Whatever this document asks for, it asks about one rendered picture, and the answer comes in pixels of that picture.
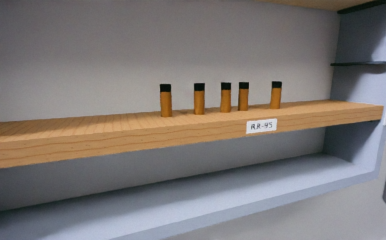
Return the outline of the amber vial with black cap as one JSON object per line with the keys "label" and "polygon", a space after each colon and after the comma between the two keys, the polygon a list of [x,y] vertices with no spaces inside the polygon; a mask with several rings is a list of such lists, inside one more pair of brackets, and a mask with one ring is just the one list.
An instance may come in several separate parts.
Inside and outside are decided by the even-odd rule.
{"label": "amber vial with black cap", "polygon": [[230,82],[221,83],[221,103],[220,112],[231,112],[231,84]]}
{"label": "amber vial with black cap", "polygon": [[205,83],[194,83],[194,115],[205,114]]}
{"label": "amber vial with black cap", "polygon": [[238,111],[248,111],[249,82],[239,82]]}
{"label": "amber vial with black cap", "polygon": [[171,84],[160,84],[161,117],[172,117]]}
{"label": "amber vial with black cap", "polygon": [[272,81],[270,109],[280,109],[282,81]]}

